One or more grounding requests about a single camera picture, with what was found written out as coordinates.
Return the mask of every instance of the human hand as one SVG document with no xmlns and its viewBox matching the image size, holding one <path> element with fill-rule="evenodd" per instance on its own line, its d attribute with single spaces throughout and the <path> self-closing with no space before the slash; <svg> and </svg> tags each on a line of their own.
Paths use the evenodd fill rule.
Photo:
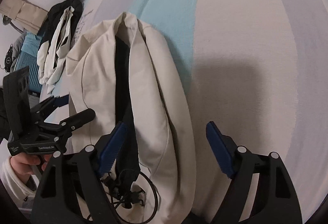
<svg viewBox="0 0 328 224">
<path fill-rule="evenodd" d="M 45 163 L 43 163 L 41 167 L 43 171 L 46 169 L 51 156 L 52 155 L 44 155 Z M 10 158 L 10 165 L 13 171 L 24 184 L 26 184 L 29 177 L 34 174 L 30 165 L 39 165 L 40 163 L 40 158 L 37 155 L 28 155 L 24 152 Z"/>
</svg>

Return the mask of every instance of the white sleeve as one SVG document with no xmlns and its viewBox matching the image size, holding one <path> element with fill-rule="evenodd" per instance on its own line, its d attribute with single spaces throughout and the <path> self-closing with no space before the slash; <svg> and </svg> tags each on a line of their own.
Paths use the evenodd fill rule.
<svg viewBox="0 0 328 224">
<path fill-rule="evenodd" d="M 10 157 L 2 164 L 2 171 L 0 172 L 1 181 L 6 188 L 11 199 L 17 207 L 21 207 L 23 200 L 29 196 L 33 197 L 35 191 L 30 190 L 20 179 L 16 176 L 10 165 Z"/>
</svg>

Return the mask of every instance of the teal stripe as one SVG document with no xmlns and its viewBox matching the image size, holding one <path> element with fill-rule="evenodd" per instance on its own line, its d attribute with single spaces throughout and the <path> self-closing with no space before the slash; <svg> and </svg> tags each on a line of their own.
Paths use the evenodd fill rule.
<svg viewBox="0 0 328 224">
<path fill-rule="evenodd" d="M 134 0 L 129 9 L 164 35 L 185 93 L 191 80 L 196 3 L 197 0 Z"/>
</svg>

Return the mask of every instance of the bed sheet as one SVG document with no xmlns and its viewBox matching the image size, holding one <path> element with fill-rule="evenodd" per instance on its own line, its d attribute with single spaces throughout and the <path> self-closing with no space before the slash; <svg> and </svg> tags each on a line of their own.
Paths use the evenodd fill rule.
<svg viewBox="0 0 328 224">
<path fill-rule="evenodd" d="M 205 138 L 215 121 L 254 153 L 276 151 L 305 222 L 328 193 L 328 0 L 86 0 L 72 45 L 130 11 L 166 38 L 190 108 L 197 155 L 193 212 L 210 221 L 229 180 Z M 65 73 L 53 95 L 68 93 Z M 59 122 L 68 108 L 48 119 Z M 242 219 L 255 195 L 252 183 Z"/>
</svg>

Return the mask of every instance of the silver screw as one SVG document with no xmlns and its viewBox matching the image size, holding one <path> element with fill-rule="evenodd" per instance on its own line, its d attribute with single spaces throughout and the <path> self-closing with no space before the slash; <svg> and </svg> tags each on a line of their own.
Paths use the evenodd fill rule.
<svg viewBox="0 0 328 224">
<path fill-rule="evenodd" d="M 245 147 L 243 147 L 243 146 L 239 146 L 237 148 L 237 150 L 238 150 L 239 153 L 246 153 L 246 151 L 247 151 L 247 149 Z"/>
<path fill-rule="evenodd" d="M 271 157 L 274 158 L 274 159 L 278 159 L 279 155 L 276 152 L 272 152 Z"/>
<path fill-rule="evenodd" d="M 52 156 L 54 157 L 54 158 L 57 158 L 57 157 L 59 157 L 61 155 L 61 153 L 59 152 L 59 151 L 56 151 Z"/>
<path fill-rule="evenodd" d="M 86 151 L 86 152 L 92 152 L 94 149 L 95 149 L 95 147 L 94 147 L 93 145 L 88 145 L 88 146 L 85 148 L 85 151 Z"/>
</svg>

